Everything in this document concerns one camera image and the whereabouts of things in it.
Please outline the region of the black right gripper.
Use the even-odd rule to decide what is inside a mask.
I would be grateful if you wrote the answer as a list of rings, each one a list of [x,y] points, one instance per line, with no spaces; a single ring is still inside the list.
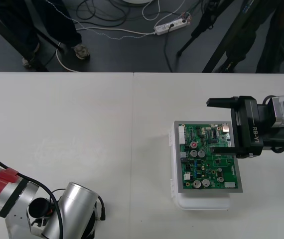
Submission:
[[[212,147],[212,154],[235,154],[237,158],[261,155],[264,142],[258,104],[253,97],[209,98],[206,106],[231,109],[235,147]]]

